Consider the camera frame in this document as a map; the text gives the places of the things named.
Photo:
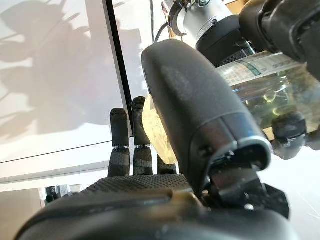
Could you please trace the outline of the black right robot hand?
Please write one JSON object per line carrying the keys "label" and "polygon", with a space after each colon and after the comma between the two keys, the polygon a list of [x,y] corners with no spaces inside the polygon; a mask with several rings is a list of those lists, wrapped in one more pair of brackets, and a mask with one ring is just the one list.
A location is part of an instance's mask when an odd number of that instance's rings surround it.
{"label": "black right robot hand", "polygon": [[141,56],[184,190],[160,175],[104,178],[46,206],[18,240],[297,240],[285,194],[260,182],[272,146],[215,67],[178,40]]}

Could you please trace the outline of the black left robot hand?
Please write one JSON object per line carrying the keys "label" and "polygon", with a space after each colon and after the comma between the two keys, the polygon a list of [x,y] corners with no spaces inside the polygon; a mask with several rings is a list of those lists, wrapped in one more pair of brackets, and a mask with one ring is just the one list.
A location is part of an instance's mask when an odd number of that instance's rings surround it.
{"label": "black left robot hand", "polygon": [[196,49],[215,67],[235,64],[250,76],[236,92],[262,129],[271,128],[275,155],[294,158],[307,143],[307,121],[294,106],[298,84],[320,77],[320,3],[251,0],[231,14],[220,0],[196,8]]}

